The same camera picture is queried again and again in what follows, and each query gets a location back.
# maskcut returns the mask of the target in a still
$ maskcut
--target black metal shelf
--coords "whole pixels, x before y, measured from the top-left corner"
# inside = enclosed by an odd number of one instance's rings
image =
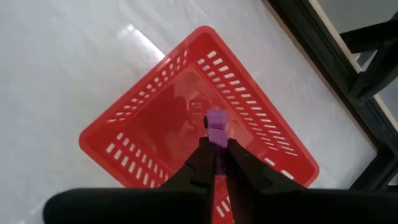
[[[377,156],[351,186],[387,189],[398,171],[398,133],[375,99],[349,97],[358,73],[308,0],[268,0],[377,148]]]

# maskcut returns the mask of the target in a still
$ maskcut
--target metal frame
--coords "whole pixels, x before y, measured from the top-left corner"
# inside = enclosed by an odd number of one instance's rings
[[[351,189],[388,189],[398,172],[398,133],[375,99],[349,97],[358,73],[308,0],[268,1],[377,149]]]
[[[376,51],[349,96],[363,103],[398,76],[398,21],[391,20],[340,34],[351,53]]]

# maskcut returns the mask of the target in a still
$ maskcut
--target shopping basket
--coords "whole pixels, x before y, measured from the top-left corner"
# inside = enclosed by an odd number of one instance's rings
[[[206,135],[209,109],[225,109],[228,136],[275,170],[304,186],[317,177],[317,163],[210,27],[193,31],[92,122],[80,147],[124,186],[158,187]],[[214,220],[232,221],[222,177]]]

